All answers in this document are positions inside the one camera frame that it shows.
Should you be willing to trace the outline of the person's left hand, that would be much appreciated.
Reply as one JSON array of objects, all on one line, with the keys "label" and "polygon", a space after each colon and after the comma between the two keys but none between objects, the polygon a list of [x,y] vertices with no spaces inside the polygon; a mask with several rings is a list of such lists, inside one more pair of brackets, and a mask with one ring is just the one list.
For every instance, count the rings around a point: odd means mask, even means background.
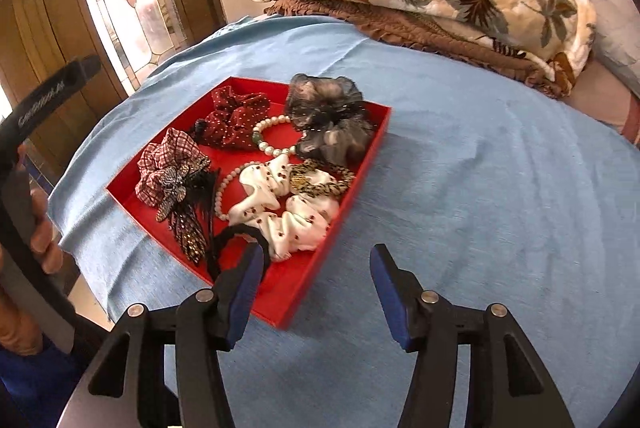
[{"label": "person's left hand", "polygon": [[[53,239],[53,226],[47,217],[48,196],[42,188],[30,190],[35,231],[29,241],[35,259],[44,273],[55,274],[62,268],[63,252]],[[34,356],[43,347],[40,327],[32,316],[17,307],[13,300],[1,291],[0,312],[1,347],[18,356]]]}]

